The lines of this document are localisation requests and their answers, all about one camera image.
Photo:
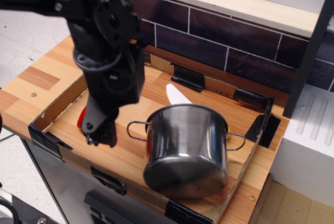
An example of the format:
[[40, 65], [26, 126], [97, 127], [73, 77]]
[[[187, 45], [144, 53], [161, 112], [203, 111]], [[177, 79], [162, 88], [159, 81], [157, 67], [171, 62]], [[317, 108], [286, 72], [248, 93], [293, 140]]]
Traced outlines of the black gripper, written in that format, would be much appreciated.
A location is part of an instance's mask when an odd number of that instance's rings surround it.
[[84, 73], [90, 93], [81, 125], [86, 142], [113, 148], [117, 143], [117, 107], [139, 102], [144, 86], [142, 48], [128, 44], [102, 62], [81, 54], [77, 49], [74, 49], [73, 56]]

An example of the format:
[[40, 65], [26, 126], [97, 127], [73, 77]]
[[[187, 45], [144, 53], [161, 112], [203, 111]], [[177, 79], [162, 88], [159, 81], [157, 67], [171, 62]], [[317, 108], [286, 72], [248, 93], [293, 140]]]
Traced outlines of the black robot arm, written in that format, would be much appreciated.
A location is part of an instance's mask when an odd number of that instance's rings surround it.
[[1, 9], [63, 17], [89, 97], [79, 126], [90, 145], [116, 145], [120, 107], [139, 101], [145, 81], [141, 32], [131, 0], [1, 0]]

